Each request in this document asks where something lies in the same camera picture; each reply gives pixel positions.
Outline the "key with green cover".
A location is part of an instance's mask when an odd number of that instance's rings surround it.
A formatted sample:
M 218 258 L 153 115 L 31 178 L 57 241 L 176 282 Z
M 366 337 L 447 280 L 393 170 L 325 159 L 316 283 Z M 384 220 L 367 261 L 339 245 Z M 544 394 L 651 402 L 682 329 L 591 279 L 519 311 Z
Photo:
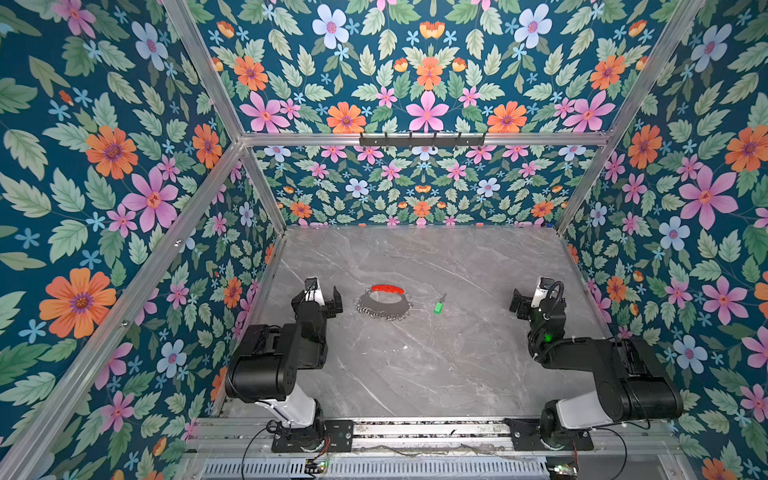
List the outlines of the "key with green cover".
M 440 314 L 442 313 L 442 311 L 443 311 L 443 308 L 444 308 L 444 303 L 445 303 L 446 297 L 447 297 L 447 295 L 446 295 L 446 294 L 443 294 L 443 295 L 442 295 L 442 296 L 441 296 L 441 297 L 440 297 L 440 298 L 437 300 L 437 302 L 435 303 L 435 306 L 434 306 L 434 309 L 433 309 L 433 313 L 434 313 L 435 315 L 440 315 Z

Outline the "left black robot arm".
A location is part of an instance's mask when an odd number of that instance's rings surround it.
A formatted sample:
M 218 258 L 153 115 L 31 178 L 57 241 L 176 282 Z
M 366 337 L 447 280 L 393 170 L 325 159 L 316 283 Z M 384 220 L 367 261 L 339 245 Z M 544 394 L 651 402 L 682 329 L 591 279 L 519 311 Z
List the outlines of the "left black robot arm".
M 269 429 L 307 452 L 329 441 L 322 407 L 298 385 L 302 370 L 320 370 L 328 356 L 328 321 L 343 312 L 340 292 L 325 297 L 315 278 L 291 300 L 294 321 L 249 326 L 228 366 L 226 396 L 265 408 Z

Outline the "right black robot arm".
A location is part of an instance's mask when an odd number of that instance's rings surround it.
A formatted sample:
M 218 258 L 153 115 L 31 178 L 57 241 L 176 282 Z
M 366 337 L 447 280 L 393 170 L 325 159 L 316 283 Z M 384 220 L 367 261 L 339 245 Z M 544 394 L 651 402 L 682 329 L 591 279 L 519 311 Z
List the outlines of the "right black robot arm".
M 566 300 L 560 281 L 544 278 L 532 296 L 515 290 L 509 310 L 528 323 L 530 357 L 547 370 L 586 372 L 591 391 L 548 401 L 537 419 L 506 418 L 515 449 L 594 448 L 590 432 L 637 421 L 675 420 L 684 410 L 680 390 L 650 346 L 636 339 L 565 336 Z

